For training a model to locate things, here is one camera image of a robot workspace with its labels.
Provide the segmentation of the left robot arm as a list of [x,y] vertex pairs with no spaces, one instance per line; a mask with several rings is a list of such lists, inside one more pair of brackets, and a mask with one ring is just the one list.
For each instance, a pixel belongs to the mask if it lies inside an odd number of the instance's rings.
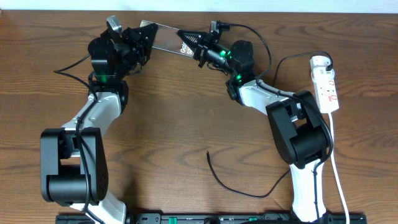
[[103,136],[124,111],[129,88],[124,77],[149,61],[159,26],[122,29],[116,17],[88,45],[93,71],[84,86],[82,109],[60,128],[40,136],[40,189],[47,202],[79,210],[92,223],[134,223],[134,215],[108,188]]

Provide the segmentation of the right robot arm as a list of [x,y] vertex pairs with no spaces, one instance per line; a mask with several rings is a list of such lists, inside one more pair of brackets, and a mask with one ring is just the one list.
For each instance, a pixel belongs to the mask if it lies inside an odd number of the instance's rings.
[[231,76],[226,86],[232,100],[268,117],[277,151],[292,174],[293,213],[301,222],[320,222],[326,214],[322,169],[333,152],[333,141],[313,95],[265,84],[254,71],[254,49],[249,41],[237,40],[227,49],[218,43],[217,31],[179,30],[177,35],[193,51],[199,66],[211,64]]

